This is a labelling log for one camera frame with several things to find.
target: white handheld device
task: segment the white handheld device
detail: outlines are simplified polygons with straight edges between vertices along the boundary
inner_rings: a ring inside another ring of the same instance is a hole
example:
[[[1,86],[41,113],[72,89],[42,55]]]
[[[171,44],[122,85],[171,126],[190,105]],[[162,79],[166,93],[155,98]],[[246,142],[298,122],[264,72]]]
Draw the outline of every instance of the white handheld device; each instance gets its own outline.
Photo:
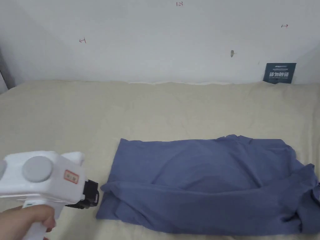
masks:
[[[58,219],[62,208],[97,206],[98,183],[87,180],[80,152],[16,153],[0,160],[0,197],[24,201],[23,207],[46,204]],[[46,228],[34,223],[24,240],[43,240]]]

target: black clamp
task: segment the black clamp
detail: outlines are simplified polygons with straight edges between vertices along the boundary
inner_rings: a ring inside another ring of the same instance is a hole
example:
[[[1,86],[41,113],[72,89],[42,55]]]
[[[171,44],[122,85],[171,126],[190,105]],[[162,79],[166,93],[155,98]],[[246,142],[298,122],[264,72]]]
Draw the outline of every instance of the black clamp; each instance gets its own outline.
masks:
[[[84,183],[83,194],[85,195],[85,199],[79,201],[76,204],[66,205],[67,207],[73,208],[89,208],[96,207],[99,202],[99,191],[98,191],[98,183],[88,180]]]

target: beige bedsheet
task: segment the beige bedsheet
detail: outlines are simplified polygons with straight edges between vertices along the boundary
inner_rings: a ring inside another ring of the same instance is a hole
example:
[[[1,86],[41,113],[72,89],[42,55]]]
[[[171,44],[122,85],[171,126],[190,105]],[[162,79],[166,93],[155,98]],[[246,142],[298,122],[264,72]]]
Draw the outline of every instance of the beige bedsheet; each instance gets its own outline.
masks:
[[[320,85],[159,85],[45,81],[0,95],[0,158],[54,150],[86,155],[87,177],[104,184],[120,138],[142,141],[212,139],[228,134],[280,138],[320,175]],[[0,201],[0,210],[19,203]],[[55,239],[318,239],[318,236],[171,235],[113,220],[97,208],[65,208]]]

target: gray circular button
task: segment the gray circular button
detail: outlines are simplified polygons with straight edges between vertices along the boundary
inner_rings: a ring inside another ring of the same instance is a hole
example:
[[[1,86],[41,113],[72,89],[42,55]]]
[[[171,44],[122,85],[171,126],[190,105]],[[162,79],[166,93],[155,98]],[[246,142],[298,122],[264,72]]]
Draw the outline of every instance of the gray circular button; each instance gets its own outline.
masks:
[[[50,159],[44,156],[35,156],[24,163],[22,175],[30,182],[43,182],[51,176],[52,170]]]

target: handle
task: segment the handle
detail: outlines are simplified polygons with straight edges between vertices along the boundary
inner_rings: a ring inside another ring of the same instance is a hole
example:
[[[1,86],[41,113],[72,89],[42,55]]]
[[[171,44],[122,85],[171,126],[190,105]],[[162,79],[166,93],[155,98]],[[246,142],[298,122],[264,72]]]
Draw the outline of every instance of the handle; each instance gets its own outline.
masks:
[[[54,219],[59,218],[61,210],[64,207],[64,203],[53,202],[47,199],[34,199],[26,200],[22,208],[41,204],[45,204],[54,208]],[[43,240],[46,231],[47,228],[43,226],[42,223],[35,222],[31,225],[29,231],[27,232],[23,240]]]

